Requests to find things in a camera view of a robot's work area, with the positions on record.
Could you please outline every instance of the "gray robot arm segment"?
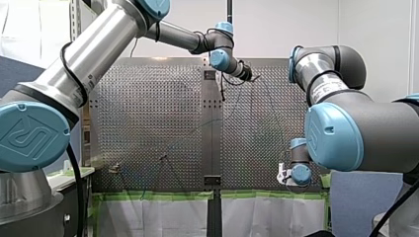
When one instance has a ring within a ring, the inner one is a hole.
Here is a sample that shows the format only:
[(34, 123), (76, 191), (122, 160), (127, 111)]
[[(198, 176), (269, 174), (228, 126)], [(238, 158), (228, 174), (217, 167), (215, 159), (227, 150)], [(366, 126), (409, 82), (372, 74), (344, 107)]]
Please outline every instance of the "gray robot arm segment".
[(251, 68), (233, 56), (233, 29), (228, 23), (217, 24), (206, 34), (200, 34), (162, 21), (151, 26), (145, 36), (181, 47), (191, 54), (210, 51), (210, 64), (213, 68), (243, 81), (252, 78)]

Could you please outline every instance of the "robotic arm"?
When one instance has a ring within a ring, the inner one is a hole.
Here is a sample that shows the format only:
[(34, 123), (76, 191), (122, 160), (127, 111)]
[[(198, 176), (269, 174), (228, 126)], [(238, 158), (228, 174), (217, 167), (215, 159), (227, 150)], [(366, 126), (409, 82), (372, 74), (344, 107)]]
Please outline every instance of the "robotic arm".
[(251, 80), (250, 67), (232, 55), (231, 24), (193, 33), (161, 21), (169, 8), (168, 0), (113, 0), (36, 81), (8, 92), (0, 102), (0, 171), (29, 172), (58, 159), (79, 120), (78, 108), (134, 38), (160, 40), (192, 54), (210, 51), (213, 68)]
[(290, 66), (290, 81), (306, 93), (310, 106), (304, 125), (309, 159), (338, 171), (417, 169), (418, 98), (377, 103), (358, 91), (366, 67), (346, 46), (297, 47)]

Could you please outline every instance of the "metal pegboard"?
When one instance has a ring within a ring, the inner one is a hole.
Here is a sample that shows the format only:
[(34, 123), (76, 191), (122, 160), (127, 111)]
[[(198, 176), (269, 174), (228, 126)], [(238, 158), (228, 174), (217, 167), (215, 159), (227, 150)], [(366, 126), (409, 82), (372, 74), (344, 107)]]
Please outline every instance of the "metal pegboard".
[(96, 192), (203, 188), (202, 68), (200, 58), (123, 58), (104, 76), (91, 97)]
[[(254, 83), (228, 86), (222, 129), (223, 189), (277, 189), (278, 163), (290, 164), (290, 141), (303, 137), (305, 95), (288, 80), (286, 59), (248, 59)], [(312, 185), (319, 187), (320, 171)]]
[[(305, 96), (286, 59), (247, 61), (261, 78), (226, 85), (221, 104), (201, 58), (119, 60), (91, 94), (94, 190), (201, 190), (210, 174), (223, 189), (280, 189), (278, 163), (289, 165), (290, 140), (303, 136)], [(318, 175), (313, 167), (315, 187)]]

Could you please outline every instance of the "metal stand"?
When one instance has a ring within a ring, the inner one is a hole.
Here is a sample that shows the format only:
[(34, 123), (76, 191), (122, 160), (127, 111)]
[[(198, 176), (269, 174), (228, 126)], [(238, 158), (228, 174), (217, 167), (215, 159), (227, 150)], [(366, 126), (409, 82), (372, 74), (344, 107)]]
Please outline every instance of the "metal stand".
[(203, 90), (203, 122), (212, 122), (203, 128), (203, 174), (206, 190), (213, 191), (213, 199), (208, 203), (207, 236), (222, 236), (221, 216), (221, 129), (223, 104), (215, 78), (215, 70), (204, 61)]

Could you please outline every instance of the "silver robot arm segment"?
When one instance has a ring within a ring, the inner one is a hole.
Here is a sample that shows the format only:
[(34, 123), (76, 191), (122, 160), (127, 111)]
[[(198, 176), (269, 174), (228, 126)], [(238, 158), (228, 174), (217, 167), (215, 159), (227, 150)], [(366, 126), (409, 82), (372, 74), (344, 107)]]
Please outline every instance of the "silver robot arm segment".
[(304, 132), (310, 158), (339, 171), (409, 173), (419, 158), (419, 104), (414, 97), (377, 103), (358, 91), (363, 59), (346, 46), (296, 48), (290, 80), (310, 105)]

